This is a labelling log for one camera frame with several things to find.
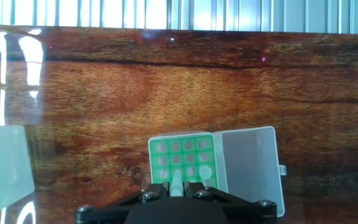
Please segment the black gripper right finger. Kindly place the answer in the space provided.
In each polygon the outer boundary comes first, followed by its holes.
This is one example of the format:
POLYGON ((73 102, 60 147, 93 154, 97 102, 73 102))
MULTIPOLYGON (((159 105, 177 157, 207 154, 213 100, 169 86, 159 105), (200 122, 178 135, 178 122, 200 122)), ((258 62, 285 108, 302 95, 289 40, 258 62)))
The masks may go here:
POLYGON ((204 186, 201 182, 183 183, 182 208, 191 221, 203 223, 261 223, 277 224, 277 204, 271 200, 248 202, 222 190, 204 186))

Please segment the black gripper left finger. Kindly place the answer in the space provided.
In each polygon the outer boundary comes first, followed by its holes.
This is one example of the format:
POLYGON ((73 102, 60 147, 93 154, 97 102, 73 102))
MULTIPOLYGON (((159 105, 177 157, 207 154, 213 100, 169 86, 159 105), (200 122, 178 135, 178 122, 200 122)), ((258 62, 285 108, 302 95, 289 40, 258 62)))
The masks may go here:
POLYGON ((169 197, 170 183, 150 184, 129 196, 123 197, 104 207, 82 205, 75 210, 75 223, 124 223, 130 211, 138 205, 143 205, 161 198, 169 197))

